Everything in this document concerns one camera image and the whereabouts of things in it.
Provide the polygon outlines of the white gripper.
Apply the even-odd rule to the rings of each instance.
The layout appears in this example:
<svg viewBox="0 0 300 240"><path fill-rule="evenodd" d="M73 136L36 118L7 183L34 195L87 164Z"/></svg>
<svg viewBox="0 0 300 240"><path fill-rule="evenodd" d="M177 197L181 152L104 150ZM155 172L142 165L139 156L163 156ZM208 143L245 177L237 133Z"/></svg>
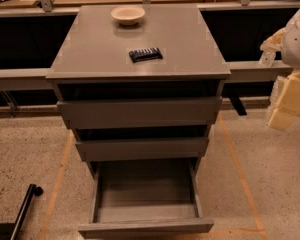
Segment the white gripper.
<svg viewBox="0 0 300 240"><path fill-rule="evenodd" d="M276 130L286 130L300 114L300 70L294 70L284 81L283 89L268 126Z"/></svg>

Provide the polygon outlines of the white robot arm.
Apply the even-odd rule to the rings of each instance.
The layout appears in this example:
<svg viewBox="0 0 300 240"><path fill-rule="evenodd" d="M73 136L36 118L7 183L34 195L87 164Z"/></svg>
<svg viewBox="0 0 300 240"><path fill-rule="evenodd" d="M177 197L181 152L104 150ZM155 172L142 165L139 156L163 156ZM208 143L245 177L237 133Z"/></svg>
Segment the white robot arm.
<svg viewBox="0 0 300 240"><path fill-rule="evenodd" d="M268 125L287 129L300 114L300 9L280 29L262 44L263 50L280 51L282 62L294 71L284 80Z"/></svg>

